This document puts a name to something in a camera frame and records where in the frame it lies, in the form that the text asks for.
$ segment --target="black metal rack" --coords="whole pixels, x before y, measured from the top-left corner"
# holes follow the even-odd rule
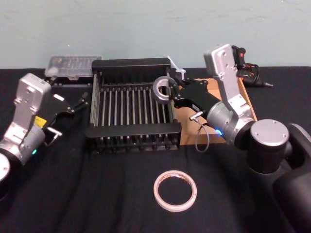
[[[152,83],[170,69],[167,58],[96,60],[88,144],[95,151],[173,150],[181,124],[173,103],[159,104]]]

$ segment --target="blue led light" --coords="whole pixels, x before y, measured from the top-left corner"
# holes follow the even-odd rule
[[[223,133],[222,133],[220,130],[216,130],[216,132],[217,132],[220,136],[223,135]]]

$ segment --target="plastic container lid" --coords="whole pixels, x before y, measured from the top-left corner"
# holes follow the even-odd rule
[[[48,67],[45,69],[46,77],[67,77],[70,80],[78,80],[79,77],[92,77],[92,62],[101,60],[100,55],[75,56],[62,55],[52,56]]]

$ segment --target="wall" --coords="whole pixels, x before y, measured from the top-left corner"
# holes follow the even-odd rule
[[[45,67],[53,54],[163,57],[203,67],[230,43],[260,66],[310,65],[310,0],[1,0],[0,67]]]

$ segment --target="cardboard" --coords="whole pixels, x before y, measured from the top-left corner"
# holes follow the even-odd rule
[[[218,84],[215,79],[198,79],[198,80],[207,80],[208,81],[208,85],[207,85],[208,92],[221,100],[220,92],[218,89]],[[254,120],[257,120],[253,106],[247,95],[244,84],[240,78],[238,78],[238,86],[239,86],[241,95],[244,97],[248,105],[251,107],[252,118]],[[190,108],[180,108],[180,109],[174,108],[174,110],[175,110],[176,119],[182,125],[180,145],[194,145],[200,125],[194,121],[190,121],[189,117],[195,114],[195,112]],[[199,118],[199,121],[202,124],[206,123],[206,120],[203,119],[202,117]],[[225,140],[220,135],[218,135],[217,132],[213,128],[211,127],[206,127],[206,128],[209,133],[210,143],[225,143]],[[199,135],[198,144],[206,144],[206,143],[207,143],[207,137],[206,137],[205,131],[202,129]]]

